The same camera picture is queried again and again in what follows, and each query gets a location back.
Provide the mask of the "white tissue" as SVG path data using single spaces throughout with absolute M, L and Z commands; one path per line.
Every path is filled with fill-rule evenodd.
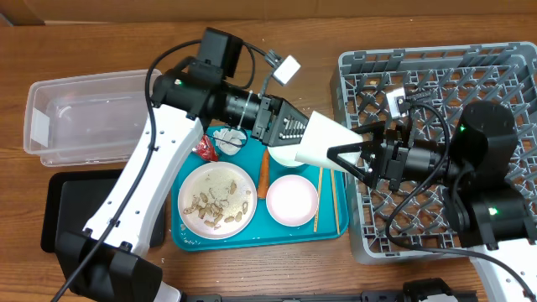
M 237 154 L 248 140 L 245 132 L 232 128 L 221 128 L 211 136 L 215 140 L 217 148 L 229 156 Z

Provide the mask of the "white cup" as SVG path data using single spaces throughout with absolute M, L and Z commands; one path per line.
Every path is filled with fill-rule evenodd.
M 345 172 L 341 166 L 327 158 L 328 148 L 361 143 L 362 141 L 361 134 L 357 134 L 329 117 L 313 111 L 304 136 L 298 145 L 295 161 Z

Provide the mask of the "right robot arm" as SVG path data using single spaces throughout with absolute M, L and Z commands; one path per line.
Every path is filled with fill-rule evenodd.
M 388 181 L 391 191 L 405 181 L 416 182 L 385 221 L 390 242 L 408 250 L 470 258 L 490 300 L 534 301 L 536 267 L 528 258 L 536 252 L 536 223 L 524 196 L 506 178 L 518 144 L 511 111 L 494 102 L 473 102 L 450 128 L 427 103 L 401 106 L 436 116 L 443 143 L 413 140 L 412 121 L 394 129 L 376 122 L 354 130 L 371 133 L 371 140 L 330 147 L 328 159 L 371 189 L 379 180 Z M 396 216 L 432 185 L 444 188 L 444 213 L 459 237 L 459 248 L 428 248 L 391 233 Z

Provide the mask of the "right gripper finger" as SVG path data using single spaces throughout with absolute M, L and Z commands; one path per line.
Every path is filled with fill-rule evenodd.
M 327 158 L 343 168 L 347 173 L 364 183 L 367 187 L 376 187 L 379 179 L 380 162 L 378 156 L 382 153 L 380 140 L 361 143 L 350 143 L 327 149 Z M 363 167 L 344 159 L 344 154 L 359 153 Z
M 355 133 L 357 134 L 371 133 L 372 135 L 383 135 L 384 131 L 385 121 L 364 124 L 355 128 Z

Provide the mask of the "pink bowl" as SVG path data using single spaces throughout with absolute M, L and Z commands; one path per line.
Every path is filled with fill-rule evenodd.
M 319 203 L 314 185 L 297 174 L 276 179 L 266 195 L 269 214 L 286 227 L 300 227 L 309 222 L 315 216 Z

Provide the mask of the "white bowl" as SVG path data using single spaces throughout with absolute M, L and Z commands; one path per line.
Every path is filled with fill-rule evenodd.
M 303 165 L 303 163 L 295 160 L 298 148 L 298 144 L 268 147 L 268 152 L 278 164 L 288 168 L 295 168 Z

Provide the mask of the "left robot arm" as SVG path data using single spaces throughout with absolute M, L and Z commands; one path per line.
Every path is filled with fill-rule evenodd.
M 244 40 L 208 28 L 196 44 L 196 56 L 163 75 L 146 75 L 148 120 L 133 154 L 81 232 L 59 236 L 63 291 L 96 301 L 181 301 L 146 254 L 175 177 L 211 122 L 246 129 L 269 147 L 302 139 L 304 113 L 282 97 L 229 83 Z

